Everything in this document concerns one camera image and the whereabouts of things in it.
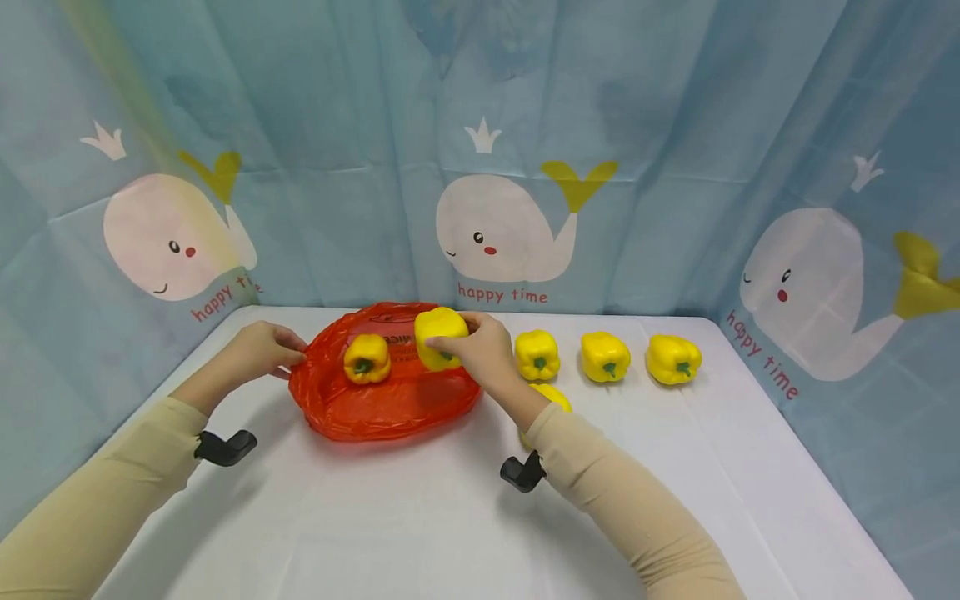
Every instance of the finger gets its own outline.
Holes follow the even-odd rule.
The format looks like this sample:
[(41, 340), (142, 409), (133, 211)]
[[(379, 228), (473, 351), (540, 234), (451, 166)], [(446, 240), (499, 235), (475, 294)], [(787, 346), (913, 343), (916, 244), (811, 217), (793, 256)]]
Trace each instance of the finger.
[(277, 379), (283, 379), (284, 381), (290, 381), (290, 372), (289, 372), (289, 371), (286, 371), (285, 369), (283, 369), (283, 368), (281, 368), (281, 367), (277, 367), (276, 369), (270, 371), (270, 374), (273, 375), (274, 377), (276, 377)]
[(289, 327), (274, 324), (274, 339), (285, 348), (291, 350), (306, 350), (306, 342)]
[(464, 321), (467, 322), (467, 329), (470, 333), (476, 332), (476, 330), (482, 327), (485, 323), (494, 321), (494, 318), (487, 313), (475, 313), (468, 311), (460, 313), (460, 316), (463, 317)]
[(295, 367), (304, 360), (306, 360), (306, 354), (303, 352), (284, 348), (278, 362), (284, 367)]
[(424, 342), (428, 348), (439, 350), (440, 352), (449, 352), (450, 354), (459, 354), (459, 348), (466, 338), (427, 338)]

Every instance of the green stem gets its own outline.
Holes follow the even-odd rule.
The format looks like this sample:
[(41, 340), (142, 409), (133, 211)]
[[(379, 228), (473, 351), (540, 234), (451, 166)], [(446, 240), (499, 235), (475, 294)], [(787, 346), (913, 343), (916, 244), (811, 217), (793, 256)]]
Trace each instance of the green stem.
[(358, 358), (357, 362), (353, 363), (353, 372), (358, 375), (371, 371), (373, 371), (373, 361), (370, 359)]

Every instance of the whale tail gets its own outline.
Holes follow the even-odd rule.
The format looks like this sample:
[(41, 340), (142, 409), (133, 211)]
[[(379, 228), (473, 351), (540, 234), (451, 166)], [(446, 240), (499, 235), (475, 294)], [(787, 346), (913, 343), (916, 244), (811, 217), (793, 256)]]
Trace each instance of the whale tail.
[(940, 253), (928, 240), (910, 231), (894, 234), (903, 275), (894, 314), (904, 319), (960, 310), (960, 277), (940, 279)]
[(233, 195), (233, 184), (237, 180), (237, 174), (240, 173), (242, 159), (235, 152), (224, 152), (217, 157), (213, 165), (213, 171), (206, 168), (202, 162), (185, 150), (180, 151), (180, 160), (187, 163), (191, 169), (197, 172), (200, 179), (213, 190), (220, 202), (229, 205)]
[(617, 166), (614, 160), (601, 162), (590, 171), (585, 180), (581, 180), (570, 165), (562, 160), (548, 160), (540, 166), (540, 169), (563, 190), (570, 214), (577, 214), (587, 200), (616, 175)]

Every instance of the black wrist strap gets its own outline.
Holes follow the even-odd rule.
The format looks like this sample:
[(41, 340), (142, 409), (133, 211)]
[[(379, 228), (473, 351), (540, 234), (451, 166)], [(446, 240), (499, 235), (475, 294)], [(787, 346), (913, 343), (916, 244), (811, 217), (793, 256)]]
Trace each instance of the black wrist strap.
[(516, 456), (511, 456), (500, 467), (500, 479), (522, 493), (532, 492), (544, 477), (546, 471), (540, 465), (540, 455), (536, 450), (527, 457), (526, 463), (521, 463)]
[(246, 429), (233, 434), (224, 442), (209, 431), (200, 432), (200, 445), (193, 453), (194, 458), (208, 461), (220, 467), (233, 467), (256, 448), (256, 436)]

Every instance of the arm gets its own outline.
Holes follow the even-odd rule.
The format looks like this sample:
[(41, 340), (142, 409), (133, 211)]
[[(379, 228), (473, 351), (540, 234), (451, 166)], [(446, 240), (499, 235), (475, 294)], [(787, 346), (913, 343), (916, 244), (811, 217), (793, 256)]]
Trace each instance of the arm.
[(707, 531), (647, 468), (583, 418), (570, 415), (516, 372), (510, 333), (464, 313), (471, 334), (427, 344), (464, 367), (525, 432), (547, 481), (584, 511), (647, 587), (648, 600), (742, 600), (743, 591)]
[(93, 596), (147, 517), (186, 486), (198, 436), (234, 389), (298, 364), (285, 327), (244, 327), (210, 362), (107, 443), (0, 543), (0, 600)]
[(583, 418), (552, 405), (526, 435), (547, 481), (590, 515), (648, 600), (745, 598), (720, 548), (680, 500)]
[(165, 398), (74, 472), (0, 544), (0, 598), (92, 597), (147, 517), (186, 485), (205, 425)]

